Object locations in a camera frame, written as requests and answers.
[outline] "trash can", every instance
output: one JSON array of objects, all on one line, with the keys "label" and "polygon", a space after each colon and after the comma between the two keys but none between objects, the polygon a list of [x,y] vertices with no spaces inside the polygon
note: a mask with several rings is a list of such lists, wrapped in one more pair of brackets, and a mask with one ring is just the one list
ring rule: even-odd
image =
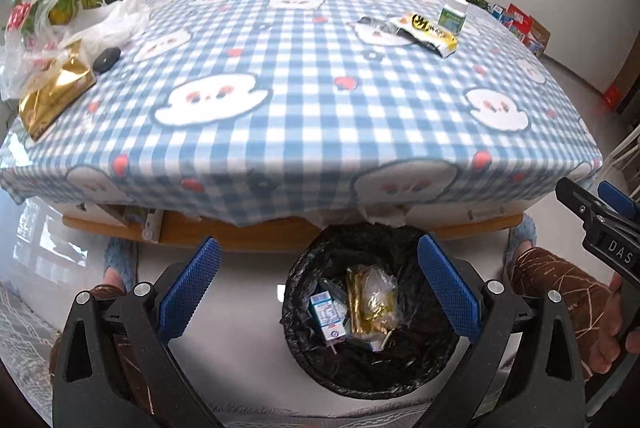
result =
[{"label": "trash can", "polygon": [[[293,265],[287,278],[282,324],[291,354],[319,384],[358,399],[401,397],[435,378],[458,343],[438,299],[418,266],[423,231],[359,224],[325,229]],[[382,352],[350,341],[326,347],[309,309],[320,278],[346,290],[347,269],[376,265],[398,281],[404,321]]]}]

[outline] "table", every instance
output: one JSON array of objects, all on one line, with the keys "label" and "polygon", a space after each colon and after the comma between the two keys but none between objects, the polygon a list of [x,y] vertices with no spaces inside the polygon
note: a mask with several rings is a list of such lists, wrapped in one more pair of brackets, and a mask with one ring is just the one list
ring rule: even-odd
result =
[{"label": "table", "polygon": [[14,123],[0,183],[18,202],[244,227],[380,205],[476,222],[593,177],[602,155],[584,122],[487,12],[470,7],[447,59],[375,27],[437,18],[445,1],[152,0],[149,28],[43,138]]}]

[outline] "blue gripper pad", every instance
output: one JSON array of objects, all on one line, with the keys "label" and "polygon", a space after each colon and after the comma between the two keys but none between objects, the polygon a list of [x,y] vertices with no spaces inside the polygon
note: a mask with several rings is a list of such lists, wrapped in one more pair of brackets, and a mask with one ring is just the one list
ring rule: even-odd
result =
[{"label": "blue gripper pad", "polygon": [[458,336],[469,338],[471,344],[478,343],[482,331],[480,304],[440,246],[428,235],[418,242],[418,263],[453,330]]},{"label": "blue gripper pad", "polygon": [[220,245],[208,238],[160,304],[158,339],[163,344],[184,334],[221,261]]}]

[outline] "slipper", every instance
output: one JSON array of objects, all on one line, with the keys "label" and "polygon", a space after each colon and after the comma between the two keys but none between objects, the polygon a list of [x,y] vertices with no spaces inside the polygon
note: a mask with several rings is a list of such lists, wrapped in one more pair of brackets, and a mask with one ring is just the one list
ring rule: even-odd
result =
[{"label": "slipper", "polygon": [[138,243],[112,237],[104,250],[104,271],[117,271],[129,293],[138,282]]},{"label": "slipper", "polygon": [[531,246],[536,246],[538,238],[536,236],[536,224],[530,215],[524,214],[522,222],[514,226],[509,230],[509,240],[507,241],[507,250],[502,256],[502,266],[504,267],[504,275],[506,276],[510,271],[508,268],[513,265],[513,255],[515,254],[518,246],[525,241],[529,241]]}]

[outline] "gold snack bag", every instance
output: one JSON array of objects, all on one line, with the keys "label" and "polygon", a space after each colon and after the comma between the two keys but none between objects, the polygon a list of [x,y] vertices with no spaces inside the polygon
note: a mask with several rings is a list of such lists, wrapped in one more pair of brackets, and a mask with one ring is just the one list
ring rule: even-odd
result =
[{"label": "gold snack bag", "polygon": [[411,34],[426,47],[438,51],[443,58],[446,58],[458,48],[458,39],[453,33],[422,15],[413,14],[393,18],[391,23]]},{"label": "gold snack bag", "polygon": [[39,87],[20,100],[20,118],[36,141],[65,109],[95,84],[91,68],[80,59],[80,41],[67,47],[64,60],[53,60],[28,86]]}]

